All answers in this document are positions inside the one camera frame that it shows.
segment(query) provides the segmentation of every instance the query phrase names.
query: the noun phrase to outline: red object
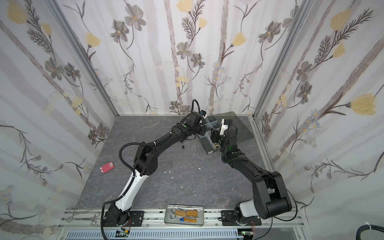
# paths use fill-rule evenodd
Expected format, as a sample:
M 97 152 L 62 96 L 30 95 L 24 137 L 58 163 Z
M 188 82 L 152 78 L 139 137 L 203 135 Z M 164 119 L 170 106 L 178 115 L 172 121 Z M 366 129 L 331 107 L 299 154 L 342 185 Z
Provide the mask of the red object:
M 111 170 L 112 168 L 114 168 L 115 166 L 113 165 L 113 163 L 112 162 L 110 162 L 110 163 L 107 163 L 107 164 L 105 164 L 104 166 L 102 166 L 100 169 L 101 169 L 101 172 L 102 173 L 106 173 L 106 172 L 108 172 L 109 170 Z

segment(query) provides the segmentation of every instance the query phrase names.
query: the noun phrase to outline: gray marble tabletop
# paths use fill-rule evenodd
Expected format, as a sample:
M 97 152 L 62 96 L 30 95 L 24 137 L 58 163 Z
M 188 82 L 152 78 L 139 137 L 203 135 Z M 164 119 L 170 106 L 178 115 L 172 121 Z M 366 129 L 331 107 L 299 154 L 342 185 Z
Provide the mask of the gray marble tabletop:
M 120 147 L 128 142 L 154 141 L 169 132 L 181 118 L 116 118 L 76 208 L 101 208 L 103 202 L 117 198 L 131 175 L 118 158 Z M 248 117 L 240 119 L 252 131 Z M 249 159 L 264 167 L 255 139 L 238 146 Z M 129 146 L 123 151 L 123 158 L 131 165 L 136 150 L 137 146 Z M 109 162 L 113 162 L 115 168 L 101 173 L 100 167 Z M 239 171 L 223 163 L 220 152 L 207 155 L 198 139 L 174 144 L 159 156 L 158 164 L 158 169 L 137 193 L 132 208 L 164 208 L 168 204 L 234 207 L 238 202 L 252 199 L 251 183 Z

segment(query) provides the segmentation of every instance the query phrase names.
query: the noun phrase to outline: floral wallpaper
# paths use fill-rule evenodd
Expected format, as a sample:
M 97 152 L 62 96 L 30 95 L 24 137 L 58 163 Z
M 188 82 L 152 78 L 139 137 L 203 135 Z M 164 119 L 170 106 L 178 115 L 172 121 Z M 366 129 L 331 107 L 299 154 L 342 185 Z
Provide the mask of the floral wallpaper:
M 252 114 L 301 1 L 58 3 L 120 114 Z
M 0 235 L 50 239 L 114 117 L 44 2 L 0 9 Z
M 315 1 L 256 116 L 314 240 L 384 225 L 383 10 Z

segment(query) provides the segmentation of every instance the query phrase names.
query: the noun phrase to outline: scissors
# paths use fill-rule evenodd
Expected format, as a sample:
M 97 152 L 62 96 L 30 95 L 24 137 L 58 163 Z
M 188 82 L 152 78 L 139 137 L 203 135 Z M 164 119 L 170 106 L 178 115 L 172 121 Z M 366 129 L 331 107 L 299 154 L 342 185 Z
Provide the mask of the scissors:
M 69 210 L 69 213 L 71 212 L 71 210 L 73 210 L 72 212 L 72 216 L 70 217 L 67 217 L 66 221 L 67 222 L 70 222 L 72 220 L 87 220 L 87 221 L 91 221 L 91 226 L 95 226 L 97 221 L 95 220 L 98 216 L 100 216 L 100 213 L 95 213 L 93 217 L 85 217 L 85 218 L 75 218 L 76 215 L 79 215 L 79 214 L 83 214 L 83 213 L 86 213 L 86 212 L 89 212 L 89 211 L 92 211 L 93 209 L 90 209 L 90 210 L 87 210 L 87 211 L 82 211 L 82 212 L 77 212 L 75 213 L 76 209 L 70 209 Z

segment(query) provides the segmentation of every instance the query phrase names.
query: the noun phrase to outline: white cable tie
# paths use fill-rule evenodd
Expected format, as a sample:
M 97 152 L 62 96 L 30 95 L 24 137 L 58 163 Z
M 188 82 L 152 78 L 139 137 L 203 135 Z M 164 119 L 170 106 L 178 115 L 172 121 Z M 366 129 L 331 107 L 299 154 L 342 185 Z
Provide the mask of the white cable tie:
M 372 229 L 371 225 L 368 222 L 365 222 L 365 225 L 368 225 L 370 230 Z

